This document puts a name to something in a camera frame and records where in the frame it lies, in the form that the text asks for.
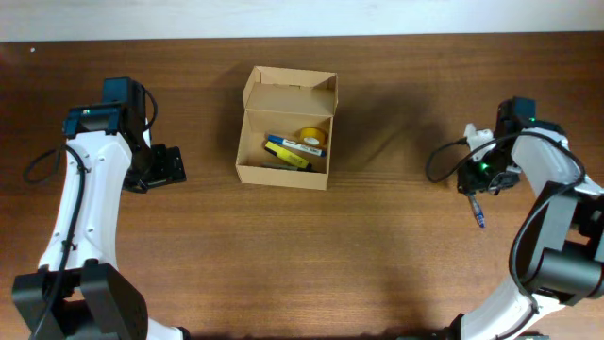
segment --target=box flap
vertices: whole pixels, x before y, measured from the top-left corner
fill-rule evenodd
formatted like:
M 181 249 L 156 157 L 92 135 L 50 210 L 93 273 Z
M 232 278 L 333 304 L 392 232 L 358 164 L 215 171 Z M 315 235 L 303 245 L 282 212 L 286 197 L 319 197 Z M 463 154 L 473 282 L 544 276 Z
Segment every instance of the box flap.
M 256 66 L 243 90 L 243 103 L 248 111 L 333 116 L 337 89 L 334 73 Z

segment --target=blue marker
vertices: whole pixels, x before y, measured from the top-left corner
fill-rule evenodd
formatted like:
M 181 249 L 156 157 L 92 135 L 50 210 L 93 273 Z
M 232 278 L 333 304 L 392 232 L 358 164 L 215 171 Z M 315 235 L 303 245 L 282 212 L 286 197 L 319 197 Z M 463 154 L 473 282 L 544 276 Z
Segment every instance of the blue marker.
M 485 228 L 486 222 L 484 221 L 484 213 L 482 213 L 482 209 L 480 205 L 476 201 L 474 195 L 469 195 L 468 200 L 470 201 L 470 205 L 472 206 L 472 212 L 474 212 L 474 217 L 476 217 L 476 221 L 481 228 Z
M 308 146 L 308 145 L 304 145 L 304 144 L 299 144 L 299 143 L 296 143 L 296 142 L 288 141 L 285 138 L 281 138 L 281 137 L 277 137 L 277 136 L 273 136 L 273 135 L 268 135 L 268 141 L 269 142 L 273 142 L 276 145 L 283 145 L 283 146 L 290 147 L 292 149 L 308 152 L 311 155 L 315 155 L 315 156 L 325 157 L 326 154 L 327 154 L 325 152 L 325 150 L 321 150 L 321 149 L 318 149 L 316 147 L 312 147 L 312 146 Z

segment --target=brown table surface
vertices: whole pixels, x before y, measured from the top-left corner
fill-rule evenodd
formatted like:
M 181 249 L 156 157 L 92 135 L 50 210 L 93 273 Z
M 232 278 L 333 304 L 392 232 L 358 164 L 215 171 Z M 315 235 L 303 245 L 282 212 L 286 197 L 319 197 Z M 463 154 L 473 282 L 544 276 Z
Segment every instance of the brown table surface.
M 3 43 L 0 59 L 2 339 L 27 335 L 10 288 L 45 250 L 64 165 L 42 186 L 24 184 L 22 171 L 62 141 L 69 108 L 100 100 L 105 77 L 150 89 L 154 141 L 182 151 L 186 183 L 122 195 L 116 244 L 150 315 L 193 334 L 440 329 L 476 308 L 508 273 L 533 193 L 524 180 L 481 195 L 488 225 L 479 229 L 455 177 L 430 184 L 423 168 L 465 124 L 494 128 L 497 105 L 515 94 L 536 99 L 539 117 L 560 123 L 604 182 L 603 33 Z M 338 73 L 326 192 L 239 182 L 242 90 L 254 65 Z M 584 300 L 533 329 L 601 339 L 603 303 Z

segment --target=white wall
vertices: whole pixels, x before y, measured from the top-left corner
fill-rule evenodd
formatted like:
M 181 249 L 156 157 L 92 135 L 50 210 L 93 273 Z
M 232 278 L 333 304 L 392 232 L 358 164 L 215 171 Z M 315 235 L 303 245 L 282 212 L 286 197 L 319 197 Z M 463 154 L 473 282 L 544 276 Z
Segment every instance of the white wall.
M 0 41 L 604 29 L 604 0 L 0 0 Z

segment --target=open box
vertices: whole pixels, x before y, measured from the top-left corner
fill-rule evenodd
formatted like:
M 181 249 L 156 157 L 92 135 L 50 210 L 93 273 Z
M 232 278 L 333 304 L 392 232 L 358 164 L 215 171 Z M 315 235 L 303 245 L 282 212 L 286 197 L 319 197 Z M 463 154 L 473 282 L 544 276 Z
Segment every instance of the open box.
M 242 183 L 294 188 L 327 188 L 333 115 L 338 104 L 334 73 L 256 66 L 243 90 L 242 134 L 236 168 Z M 299 142 L 302 128 L 327 134 L 325 157 L 287 148 L 312 164 L 316 173 L 261 167 L 263 162 L 286 164 L 266 150 L 268 134 Z

